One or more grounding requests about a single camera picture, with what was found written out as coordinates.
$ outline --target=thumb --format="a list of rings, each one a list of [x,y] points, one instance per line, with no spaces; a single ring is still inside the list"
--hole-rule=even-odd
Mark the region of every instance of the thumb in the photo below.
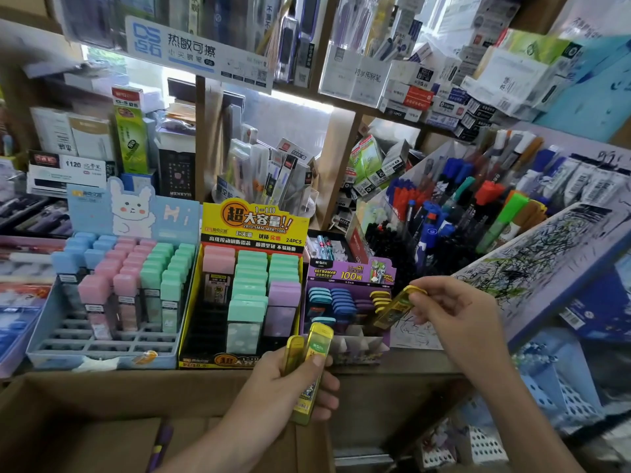
[[[296,370],[284,377],[288,390],[293,396],[298,397],[318,379],[324,368],[326,357],[312,355],[306,359]]]
[[[449,318],[451,317],[438,304],[438,302],[436,302],[428,295],[414,292],[409,295],[409,300],[414,304],[414,307],[416,307],[414,310],[425,315],[427,319],[435,326],[443,322],[448,322]]]

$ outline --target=yellow and red sign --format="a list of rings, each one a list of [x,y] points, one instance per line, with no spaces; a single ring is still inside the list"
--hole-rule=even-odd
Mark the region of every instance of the yellow and red sign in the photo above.
[[[309,220],[277,206],[249,204],[239,198],[204,204],[201,240],[250,249],[302,254]]]

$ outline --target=person's left hand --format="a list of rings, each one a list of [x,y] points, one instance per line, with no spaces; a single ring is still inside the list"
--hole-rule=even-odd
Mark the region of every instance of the person's left hand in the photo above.
[[[239,455],[246,463],[256,463],[280,435],[300,394],[322,374],[311,421],[331,418],[339,400],[330,392],[339,390],[339,380],[324,368],[321,356],[312,356],[294,372],[281,376],[285,348],[266,352],[245,383],[218,428],[239,445]],[[333,362],[327,357],[326,366]]]

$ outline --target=hand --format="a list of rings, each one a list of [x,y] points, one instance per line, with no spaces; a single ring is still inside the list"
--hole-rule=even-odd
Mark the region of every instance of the hand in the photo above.
[[[267,352],[261,357],[218,426],[223,435],[233,438],[244,470],[253,467],[280,435],[300,394],[320,374],[322,379],[311,421],[328,420],[331,411],[339,405],[338,398],[329,393],[339,390],[339,380],[329,372],[322,372],[324,359],[321,356],[310,357],[294,372],[281,377],[284,359],[285,348]],[[326,365],[330,366],[332,362],[333,359],[327,357]]]
[[[433,324],[440,343],[479,390],[514,372],[494,297],[453,277],[424,277],[410,285],[417,324]]]

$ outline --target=rabbit ear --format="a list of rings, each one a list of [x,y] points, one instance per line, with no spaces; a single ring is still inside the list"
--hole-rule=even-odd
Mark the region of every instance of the rabbit ear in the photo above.
[[[149,199],[152,198],[152,190],[149,186],[145,186],[138,194],[138,197],[146,202],[149,202]]]
[[[116,182],[114,179],[110,181],[110,192],[112,193],[112,196],[118,196],[122,194],[121,185],[118,184],[118,182]]]

